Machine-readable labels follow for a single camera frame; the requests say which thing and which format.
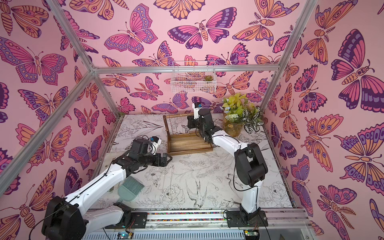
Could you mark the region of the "wooden jewelry display stand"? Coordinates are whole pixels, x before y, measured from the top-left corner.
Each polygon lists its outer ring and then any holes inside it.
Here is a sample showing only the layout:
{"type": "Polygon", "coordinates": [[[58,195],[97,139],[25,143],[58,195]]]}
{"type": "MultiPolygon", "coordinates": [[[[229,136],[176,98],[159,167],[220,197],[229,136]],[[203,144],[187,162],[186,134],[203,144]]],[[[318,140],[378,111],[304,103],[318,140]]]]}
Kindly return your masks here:
{"type": "Polygon", "coordinates": [[[203,138],[193,133],[184,133],[172,135],[168,125],[168,119],[181,118],[191,116],[194,119],[193,113],[163,115],[165,129],[167,133],[167,153],[171,156],[189,155],[198,153],[207,153],[213,151],[213,145],[206,143],[203,138]]]}

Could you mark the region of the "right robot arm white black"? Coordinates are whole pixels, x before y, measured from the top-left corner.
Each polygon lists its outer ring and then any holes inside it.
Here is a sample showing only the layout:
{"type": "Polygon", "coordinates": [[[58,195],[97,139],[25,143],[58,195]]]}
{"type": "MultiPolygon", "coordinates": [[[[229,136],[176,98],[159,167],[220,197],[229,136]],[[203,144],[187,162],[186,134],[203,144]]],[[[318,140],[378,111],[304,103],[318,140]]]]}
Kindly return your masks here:
{"type": "Polygon", "coordinates": [[[234,157],[233,176],[237,176],[247,189],[237,190],[243,193],[240,204],[240,218],[244,225],[257,223],[261,216],[259,193],[262,182],[268,173],[268,166],[258,144],[243,143],[228,135],[213,121],[211,111],[202,107],[193,109],[193,116],[188,116],[188,127],[197,129],[206,143],[227,151],[234,157]]]}

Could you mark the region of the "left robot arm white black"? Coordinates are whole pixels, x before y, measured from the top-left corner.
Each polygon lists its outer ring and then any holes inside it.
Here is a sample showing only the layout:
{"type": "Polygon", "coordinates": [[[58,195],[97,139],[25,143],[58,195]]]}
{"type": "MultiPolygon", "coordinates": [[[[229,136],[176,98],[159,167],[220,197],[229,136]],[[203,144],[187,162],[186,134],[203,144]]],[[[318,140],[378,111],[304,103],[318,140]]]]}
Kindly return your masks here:
{"type": "Polygon", "coordinates": [[[116,184],[149,166],[166,167],[172,156],[158,153],[161,139],[135,139],[131,148],[113,160],[109,167],[88,184],[65,197],[54,197],[42,220],[42,234],[50,240],[81,240],[85,235],[108,226],[132,225],[132,209],[125,204],[91,211],[90,208],[116,184]]]}

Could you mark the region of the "glass vase with plants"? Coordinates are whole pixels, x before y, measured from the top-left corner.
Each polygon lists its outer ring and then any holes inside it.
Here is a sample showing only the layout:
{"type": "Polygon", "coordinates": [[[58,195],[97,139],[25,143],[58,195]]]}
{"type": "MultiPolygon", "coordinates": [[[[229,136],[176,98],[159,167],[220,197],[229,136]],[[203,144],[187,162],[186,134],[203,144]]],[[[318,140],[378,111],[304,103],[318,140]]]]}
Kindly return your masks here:
{"type": "Polygon", "coordinates": [[[235,94],[223,98],[223,129],[237,137],[245,130],[248,134],[257,133],[264,125],[260,107],[250,103],[246,95],[235,94]]]}

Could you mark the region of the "small succulent in basket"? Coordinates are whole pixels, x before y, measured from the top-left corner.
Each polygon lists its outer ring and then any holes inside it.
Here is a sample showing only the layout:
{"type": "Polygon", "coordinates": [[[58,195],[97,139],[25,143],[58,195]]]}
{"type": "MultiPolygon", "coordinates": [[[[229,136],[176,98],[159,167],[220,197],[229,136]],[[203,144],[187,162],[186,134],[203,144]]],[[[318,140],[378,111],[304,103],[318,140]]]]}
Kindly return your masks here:
{"type": "Polygon", "coordinates": [[[206,82],[211,82],[211,81],[214,80],[214,77],[213,77],[213,76],[205,76],[205,77],[204,77],[204,80],[205,80],[206,82]]]}

